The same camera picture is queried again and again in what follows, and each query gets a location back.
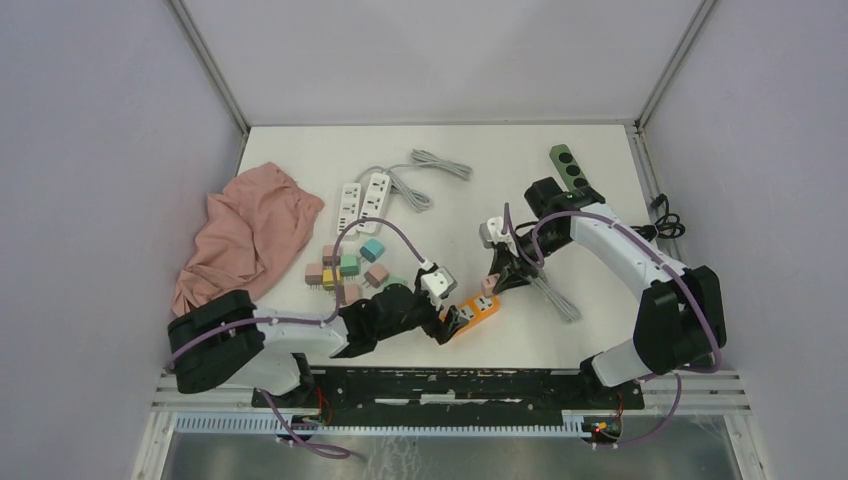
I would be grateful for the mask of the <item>pink adapter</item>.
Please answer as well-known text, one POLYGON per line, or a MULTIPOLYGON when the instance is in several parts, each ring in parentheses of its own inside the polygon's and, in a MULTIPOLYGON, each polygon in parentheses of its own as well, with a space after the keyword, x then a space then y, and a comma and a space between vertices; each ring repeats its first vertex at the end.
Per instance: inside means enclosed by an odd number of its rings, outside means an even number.
POLYGON ((348 306, 362 298, 362 286, 356 283, 344 284, 342 287, 341 303, 348 306))
POLYGON ((499 279, 498 274, 488 275, 482 281, 482 295, 491 298, 495 294, 495 288, 499 279))

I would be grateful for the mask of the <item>orange power strip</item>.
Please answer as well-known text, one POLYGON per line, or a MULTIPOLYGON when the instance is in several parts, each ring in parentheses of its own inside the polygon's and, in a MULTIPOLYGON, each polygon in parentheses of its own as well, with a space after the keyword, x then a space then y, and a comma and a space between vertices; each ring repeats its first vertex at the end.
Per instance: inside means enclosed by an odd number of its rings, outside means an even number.
MULTIPOLYGON (((493 316, 499 311, 501 303, 497 296, 486 298, 482 294, 480 294, 476 297, 471 297, 467 299, 459 305, 452 306, 456 306, 470 320, 469 324, 455 335, 457 336, 474 328, 475 326, 482 323, 484 320, 493 316)), ((446 311, 442 314, 441 320, 445 317, 446 311)))

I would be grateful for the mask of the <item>green adapter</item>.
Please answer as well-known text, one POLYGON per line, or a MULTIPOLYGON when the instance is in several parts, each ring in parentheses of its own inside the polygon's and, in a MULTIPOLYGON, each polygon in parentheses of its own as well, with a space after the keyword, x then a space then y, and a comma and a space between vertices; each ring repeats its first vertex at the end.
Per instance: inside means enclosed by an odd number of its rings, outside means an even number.
POLYGON ((391 285, 404 285, 404 286, 407 286, 407 285, 408 285, 408 282, 407 282, 405 279, 403 279, 403 278, 400 278, 400 277, 397 277, 397 276, 390 275, 390 276, 387 278, 387 280, 386 280, 386 282, 385 282, 384 286, 385 286, 385 287, 388 287, 388 286, 391 286, 391 285))

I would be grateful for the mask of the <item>pink adapter plug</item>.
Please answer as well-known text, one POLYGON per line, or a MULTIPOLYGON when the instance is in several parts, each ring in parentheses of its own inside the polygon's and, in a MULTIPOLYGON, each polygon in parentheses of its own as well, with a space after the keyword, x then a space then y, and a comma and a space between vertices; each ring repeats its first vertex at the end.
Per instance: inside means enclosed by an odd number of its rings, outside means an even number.
POLYGON ((338 266, 341 262, 340 257, 343 254, 341 247, 336 247, 332 244, 327 244, 322 247, 322 263, 325 267, 338 266))
POLYGON ((382 264, 374 264, 364 274, 364 284, 371 288, 381 287, 389 278, 389 271, 382 264))
POLYGON ((323 284, 324 266, 321 263, 308 263, 304 270, 304 282, 310 287, 323 284))

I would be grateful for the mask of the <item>teal USB adapter plug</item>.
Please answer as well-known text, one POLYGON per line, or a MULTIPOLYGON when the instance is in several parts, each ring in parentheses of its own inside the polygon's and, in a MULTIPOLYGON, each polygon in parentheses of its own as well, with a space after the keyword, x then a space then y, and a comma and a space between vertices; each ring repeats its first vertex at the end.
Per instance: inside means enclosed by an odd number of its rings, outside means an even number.
POLYGON ((383 243, 376 238, 366 240, 359 249, 360 255, 371 263, 376 263, 385 251, 383 243))

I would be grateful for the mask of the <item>green USB adapter plug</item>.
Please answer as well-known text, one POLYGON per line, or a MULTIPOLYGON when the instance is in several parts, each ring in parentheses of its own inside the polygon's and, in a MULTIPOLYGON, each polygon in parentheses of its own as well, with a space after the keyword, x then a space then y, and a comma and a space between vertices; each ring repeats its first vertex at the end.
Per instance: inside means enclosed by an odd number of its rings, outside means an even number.
POLYGON ((354 254, 343 254, 339 257, 339 273, 343 277, 355 277, 360 274, 360 260, 354 254))

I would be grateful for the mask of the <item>green power strip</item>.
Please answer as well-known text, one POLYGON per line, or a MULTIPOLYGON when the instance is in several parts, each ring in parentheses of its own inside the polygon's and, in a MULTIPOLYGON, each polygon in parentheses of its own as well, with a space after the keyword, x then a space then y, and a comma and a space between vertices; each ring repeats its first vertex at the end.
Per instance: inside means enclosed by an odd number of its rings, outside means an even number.
POLYGON ((589 182, 570 148, 565 144, 554 145, 549 158, 569 191, 586 187, 589 182))

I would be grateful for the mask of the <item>yellow adapter plug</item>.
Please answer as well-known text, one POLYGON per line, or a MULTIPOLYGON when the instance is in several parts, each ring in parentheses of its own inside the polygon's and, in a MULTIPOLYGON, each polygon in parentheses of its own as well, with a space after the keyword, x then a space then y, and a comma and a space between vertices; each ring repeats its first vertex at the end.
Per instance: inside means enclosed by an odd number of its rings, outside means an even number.
POLYGON ((321 286, 326 291, 334 291, 344 282, 343 275, 338 267, 325 268, 322 272, 321 286))

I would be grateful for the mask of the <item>white slim power strip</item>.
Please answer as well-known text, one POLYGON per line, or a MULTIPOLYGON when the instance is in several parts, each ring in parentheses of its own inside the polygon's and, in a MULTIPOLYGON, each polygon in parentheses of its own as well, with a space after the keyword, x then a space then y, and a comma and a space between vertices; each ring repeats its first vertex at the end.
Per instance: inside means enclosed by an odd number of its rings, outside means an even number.
POLYGON ((360 219, 368 219, 368 222, 356 226, 356 231, 361 234, 376 235, 382 224, 371 221, 371 218, 384 218, 384 210, 387 198, 392 186, 391 178, 384 173, 372 173, 366 183, 365 193, 360 207, 360 219))

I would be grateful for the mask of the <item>white USB power strip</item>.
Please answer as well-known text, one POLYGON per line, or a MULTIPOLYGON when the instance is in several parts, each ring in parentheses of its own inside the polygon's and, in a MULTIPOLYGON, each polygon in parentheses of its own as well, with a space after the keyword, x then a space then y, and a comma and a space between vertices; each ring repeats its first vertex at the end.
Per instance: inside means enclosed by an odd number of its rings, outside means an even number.
POLYGON ((362 185, 358 182, 344 183, 340 190, 337 209, 337 220, 335 221, 335 233, 341 235, 343 231, 360 217, 362 197, 362 185))

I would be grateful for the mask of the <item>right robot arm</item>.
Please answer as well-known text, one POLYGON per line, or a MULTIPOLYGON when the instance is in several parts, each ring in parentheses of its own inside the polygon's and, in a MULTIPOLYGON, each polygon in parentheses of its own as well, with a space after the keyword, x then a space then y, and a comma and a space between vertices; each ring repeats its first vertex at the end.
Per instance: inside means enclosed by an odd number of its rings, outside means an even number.
POLYGON ((539 282, 545 260, 577 244, 639 302, 631 337, 581 362, 577 392, 585 405, 606 406, 630 381, 679 369, 719 369, 727 337, 720 281, 713 270, 688 267, 661 252, 621 222, 588 184, 565 191, 548 177, 534 182, 524 198, 537 218, 529 232, 517 233, 508 209, 479 228, 483 245, 493 251, 494 294, 539 282))

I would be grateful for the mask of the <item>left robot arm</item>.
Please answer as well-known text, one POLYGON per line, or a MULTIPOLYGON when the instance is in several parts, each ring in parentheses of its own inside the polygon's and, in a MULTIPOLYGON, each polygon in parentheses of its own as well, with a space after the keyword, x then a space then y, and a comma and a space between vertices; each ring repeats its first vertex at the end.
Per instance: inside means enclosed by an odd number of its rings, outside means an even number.
POLYGON ((402 284, 342 307, 329 322, 271 311, 258 316, 257 310, 246 291, 234 290, 168 325, 172 357, 167 368, 180 393, 237 384, 299 407, 315 391, 311 355, 355 358, 415 329, 445 344, 469 323, 457 307, 438 311, 427 293, 402 284))

